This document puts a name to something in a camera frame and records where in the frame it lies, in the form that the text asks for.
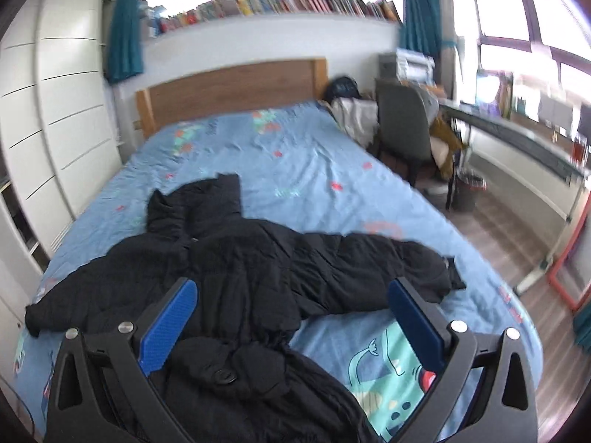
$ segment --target printer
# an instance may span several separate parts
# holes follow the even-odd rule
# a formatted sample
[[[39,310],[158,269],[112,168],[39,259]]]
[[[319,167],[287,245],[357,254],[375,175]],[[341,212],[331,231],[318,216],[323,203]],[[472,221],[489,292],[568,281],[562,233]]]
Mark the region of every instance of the printer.
[[[397,48],[391,53],[378,56],[379,77],[409,80],[425,85],[433,85],[435,62],[430,56],[416,51]]]

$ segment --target black button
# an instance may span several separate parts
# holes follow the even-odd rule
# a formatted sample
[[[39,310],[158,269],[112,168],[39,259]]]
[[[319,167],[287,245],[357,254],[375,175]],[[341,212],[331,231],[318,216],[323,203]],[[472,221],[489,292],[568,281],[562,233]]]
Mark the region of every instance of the black button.
[[[230,384],[236,379],[236,374],[232,370],[222,368],[213,374],[213,379],[217,384]]]

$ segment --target white wardrobe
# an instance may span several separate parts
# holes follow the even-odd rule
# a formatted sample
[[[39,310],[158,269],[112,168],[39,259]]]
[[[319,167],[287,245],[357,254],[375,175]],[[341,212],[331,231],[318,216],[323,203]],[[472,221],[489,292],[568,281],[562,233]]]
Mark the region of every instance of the white wardrobe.
[[[28,0],[0,43],[0,141],[11,185],[51,257],[119,170],[105,107],[102,0]]]

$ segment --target white bag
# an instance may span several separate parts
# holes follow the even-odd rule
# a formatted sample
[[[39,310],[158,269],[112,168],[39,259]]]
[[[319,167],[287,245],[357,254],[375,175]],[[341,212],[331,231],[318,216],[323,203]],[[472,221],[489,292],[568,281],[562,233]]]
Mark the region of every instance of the white bag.
[[[371,100],[337,98],[330,109],[339,128],[367,148],[378,130],[378,104]]]

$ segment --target desk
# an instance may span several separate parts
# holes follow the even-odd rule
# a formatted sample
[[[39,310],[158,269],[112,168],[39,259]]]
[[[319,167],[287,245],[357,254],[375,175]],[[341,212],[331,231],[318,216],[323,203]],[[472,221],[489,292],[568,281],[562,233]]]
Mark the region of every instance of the desk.
[[[463,121],[468,125],[468,142],[470,141],[472,127],[474,126],[474,128],[498,138],[500,141],[503,141],[503,143],[511,145],[513,148],[537,161],[567,185],[571,185],[575,182],[578,183],[577,194],[572,207],[564,220],[563,229],[560,232],[555,245],[550,249],[544,260],[540,262],[539,268],[534,269],[534,271],[515,287],[515,293],[521,295],[546,272],[552,263],[554,253],[556,252],[561,237],[568,228],[568,225],[572,222],[578,200],[583,193],[585,181],[587,177],[591,175],[591,171],[574,163],[567,152],[558,148],[550,141],[547,141],[533,131],[527,130],[512,121],[481,112],[478,108],[473,106],[457,104],[446,99],[439,99],[439,108],[441,108],[448,116]],[[461,164],[467,160],[470,149],[468,149],[467,152],[468,153],[462,158]]]

